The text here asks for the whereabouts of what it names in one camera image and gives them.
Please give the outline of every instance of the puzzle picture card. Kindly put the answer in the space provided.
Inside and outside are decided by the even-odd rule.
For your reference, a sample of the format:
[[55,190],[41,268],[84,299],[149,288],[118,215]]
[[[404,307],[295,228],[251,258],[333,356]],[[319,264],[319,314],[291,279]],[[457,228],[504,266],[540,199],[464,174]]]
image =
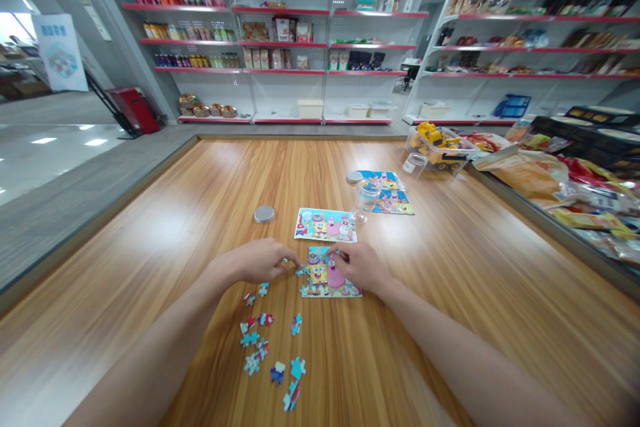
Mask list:
[[414,215],[407,194],[398,190],[381,191],[372,211],[384,214]]
[[326,242],[357,242],[355,222],[349,212],[301,208],[295,226],[295,239]]

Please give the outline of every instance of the patrick star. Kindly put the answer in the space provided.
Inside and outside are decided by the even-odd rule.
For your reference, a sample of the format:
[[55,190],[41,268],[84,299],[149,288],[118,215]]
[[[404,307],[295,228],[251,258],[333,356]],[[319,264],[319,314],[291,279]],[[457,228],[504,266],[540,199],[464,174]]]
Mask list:
[[340,272],[335,266],[335,260],[333,259],[333,254],[329,256],[329,260],[327,261],[327,287],[329,287],[329,295],[333,297],[335,292],[340,291],[340,294],[347,296],[349,295],[349,288],[347,287],[347,282],[345,280],[345,276]]
[[336,240],[340,236],[340,224],[335,223],[335,218],[329,217],[329,223],[327,224],[327,237],[330,240]]

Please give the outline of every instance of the forearm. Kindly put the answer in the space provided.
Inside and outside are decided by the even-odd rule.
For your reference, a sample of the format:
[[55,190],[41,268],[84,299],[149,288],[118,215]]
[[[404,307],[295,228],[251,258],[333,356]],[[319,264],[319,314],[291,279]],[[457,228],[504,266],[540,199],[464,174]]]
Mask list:
[[584,425],[482,339],[393,280],[379,292],[479,426]]
[[205,273],[120,357],[66,426],[156,426],[232,280]]

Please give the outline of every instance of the blue basket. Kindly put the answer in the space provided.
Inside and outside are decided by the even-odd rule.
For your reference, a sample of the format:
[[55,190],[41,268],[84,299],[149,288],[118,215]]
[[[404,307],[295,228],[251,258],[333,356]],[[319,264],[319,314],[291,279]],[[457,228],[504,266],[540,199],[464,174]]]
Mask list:
[[504,100],[498,103],[494,115],[504,118],[520,118],[525,115],[530,101],[531,97],[526,95],[507,94]]

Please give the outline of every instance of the hand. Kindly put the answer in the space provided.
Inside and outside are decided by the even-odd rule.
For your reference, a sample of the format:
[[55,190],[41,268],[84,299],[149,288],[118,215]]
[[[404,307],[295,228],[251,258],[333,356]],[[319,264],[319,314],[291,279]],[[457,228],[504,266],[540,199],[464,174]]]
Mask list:
[[334,254],[335,265],[340,272],[356,287],[369,290],[379,296],[381,289],[391,281],[391,274],[387,271],[373,247],[364,242],[346,244],[337,242],[325,253],[326,256]]
[[300,267],[298,255],[288,247],[279,244],[273,238],[252,240],[251,242],[216,257],[207,270],[224,271],[229,283],[240,280],[251,284],[270,282],[287,271],[283,259]]

